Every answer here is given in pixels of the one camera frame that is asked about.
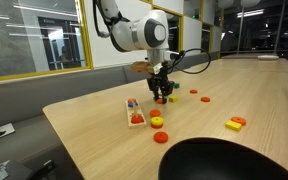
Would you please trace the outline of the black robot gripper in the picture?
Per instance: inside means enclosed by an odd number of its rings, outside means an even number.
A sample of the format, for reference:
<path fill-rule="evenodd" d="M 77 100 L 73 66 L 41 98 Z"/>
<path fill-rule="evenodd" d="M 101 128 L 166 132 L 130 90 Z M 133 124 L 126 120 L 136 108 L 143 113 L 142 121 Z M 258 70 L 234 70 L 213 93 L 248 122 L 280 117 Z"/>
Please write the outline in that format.
<path fill-rule="evenodd" d="M 158 74 L 152 75 L 147 79 L 149 89 L 153 93 L 153 99 L 158 100 L 158 91 L 162 93 L 162 104 L 167 103 L 167 97 L 173 91 L 174 82 L 168 79 L 168 63 L 162 63 L 162 68 Z"/>

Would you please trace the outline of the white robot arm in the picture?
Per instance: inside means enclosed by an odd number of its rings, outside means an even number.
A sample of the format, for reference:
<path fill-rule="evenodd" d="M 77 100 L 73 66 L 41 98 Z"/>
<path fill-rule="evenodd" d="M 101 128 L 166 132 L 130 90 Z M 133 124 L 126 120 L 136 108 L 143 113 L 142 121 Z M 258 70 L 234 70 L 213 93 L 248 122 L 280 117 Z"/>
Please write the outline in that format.
<path fill-rule="evenodd" d="M 177 55 L 169 50 L 166 13 L 150 10 L 141 19 L 131 21 L 121 14 L 115 0 L 93 0 L 93 20 L 97 35 L 110 38 L 119 52 L 147 51 L 148 62 L 143 62 L 143 66 L 133 63 L 132 68 L 151 75 L 147 83 L 153 99 L 166 104 L 174 86 L 167 77 L 167 65 Z"/>

